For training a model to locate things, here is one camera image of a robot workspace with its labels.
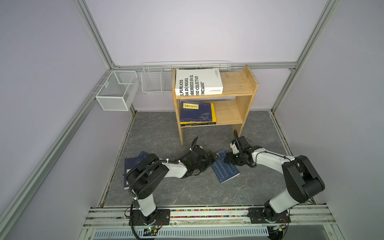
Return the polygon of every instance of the white wire basket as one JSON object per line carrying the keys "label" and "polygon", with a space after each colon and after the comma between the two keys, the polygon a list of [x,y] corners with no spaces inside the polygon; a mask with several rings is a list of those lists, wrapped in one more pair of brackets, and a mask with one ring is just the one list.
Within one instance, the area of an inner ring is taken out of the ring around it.
{"label": "white wire basket", "polygon": [[96,94],[96,99],[107,111],[129,111],[139,88],[136,71],[113,70]]}
{"label": "white wire basket", "polygon": [[145,94],[172,93],[172,69],[219,69],[230,71],[230,61],[142,63],[141,87]]}

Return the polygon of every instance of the black bracket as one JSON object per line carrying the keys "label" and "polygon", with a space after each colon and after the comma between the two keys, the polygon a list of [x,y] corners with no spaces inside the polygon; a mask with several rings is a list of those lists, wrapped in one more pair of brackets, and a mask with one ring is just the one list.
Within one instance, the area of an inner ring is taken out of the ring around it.
{"label": "black bracket", "polygon": [[140,210],[132,210],[131,216],[132,217],[130,221],[132,221],[134,226],[161,225],[161,222],[163,222],[163,226],[164,226],[164,225],[169,225],[170,209],[158,209],[155,217],[155,222],[153,224],[147,223],[147,221],[140,214]]}
{"label": "black bracket", "polygon": [[[251,219],[251,223],[269,223],[264,217],[262,217],[264,215],[263,210],[264,210],[264,207],[250,207],[250,208],[248,208],[249,213],[252,214],[249,217]],[[284,223],[282,218],[285,220],[285,223],[291,222],[291,218],[289,217],[289,215],[288,216],[286,215],[286,211],[282,212],[280,214],[280,217],[281,218],[276,219],[276,221],[274,223]]]}

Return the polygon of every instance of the wooden shelf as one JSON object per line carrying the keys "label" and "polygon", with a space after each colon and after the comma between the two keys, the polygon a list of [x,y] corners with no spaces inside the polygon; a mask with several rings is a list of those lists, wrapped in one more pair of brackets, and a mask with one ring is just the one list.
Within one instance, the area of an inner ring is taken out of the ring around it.
{"label": "wooden shelf", "polygon": [[[248,65],[243,67],[241,72],[222,72],[221,81],[223,83],[223,94],[217,95],[198,95],[198,96],[176,96],[176,69],[172,71],[172,96],[175,105],[177,128],[179,129],[180,142],[184,145],[183,131],[186,127],[202,127],[231,125],[240,135],[244,128],[245,120],[255,98],[259,83]],[[202,126],[180,126],[180,102],[181,99],[200,99],[200,98],[220,98],[236,97],[231,101],[210,101],[215,106],[216,124]]]}
{"label": "wooden shelf", "polygon": [[185,126],[185,127],[205,127],[205,126],[217,126],[217,125],[231,125],[242,124],[239,109],[237,108],[236,101],[210,101],[214,104],[216,113],[216,124],[213,125],[201,125],[201,126]]}
{"label": "wooden shelf", "polygon": [[255,87],[252,86],[252,83],[249,82],[247,76],[243,72],[221,72],[220,76],[223,83],[223,94],[176,96],[176,99],[221,98],[253,95]]}

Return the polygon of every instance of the book cover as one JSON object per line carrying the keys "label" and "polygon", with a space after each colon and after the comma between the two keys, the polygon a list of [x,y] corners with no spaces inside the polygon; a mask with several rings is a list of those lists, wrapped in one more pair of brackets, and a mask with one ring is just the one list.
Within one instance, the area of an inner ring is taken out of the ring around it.
{"label": "book cover", "polygon": [[227,154],[225,149],[221,149],[215,154],[217,154],[219,158],[211,165],[211,167],[220,183],[226,182],[240,174],[235,165],[226,164],[224,162],[225,155]]}
{"label": "book cover", "polygon": [[176,96],[214,95],[223,93],[218,69],[176,70]]}
{"label": "book cover", "polygon": [[210,103],[181,101],[180,122],[212,122]]}
{"label": "book cover", "polygon": [[196,124],[216,124],[216,113],[215,113],[215,106],[213,103],[210,103],[211,104],[211,112],[212,112],[212,121],[210,122],[202,122],[202,121],[198,121],[198,122],[190,122],[190,121],[186,121],[186,122],[182,122],[180,121],[180,125],[183,126],[183,125],[188,125],[188,126],[194,126]]}
{"label": "book cover", "polygon": [[135,168],[136,165],[139,164],[139,162],[141,162],[144,158],[148,156],[148,153],[141,151],[141,153],[137,157],[129,157],[124,159],[124,189],[129,188],[129,184],[127,182],[128,172],[131,169]]}

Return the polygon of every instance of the stack of books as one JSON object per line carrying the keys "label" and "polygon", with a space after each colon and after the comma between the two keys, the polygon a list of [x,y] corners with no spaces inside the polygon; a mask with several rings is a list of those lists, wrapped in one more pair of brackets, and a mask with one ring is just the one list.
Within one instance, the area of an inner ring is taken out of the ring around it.
{"label": "stack of books", "polygon": [[216,124],[216,114],[213,103],[181,101],[180,104],[180,126]]}

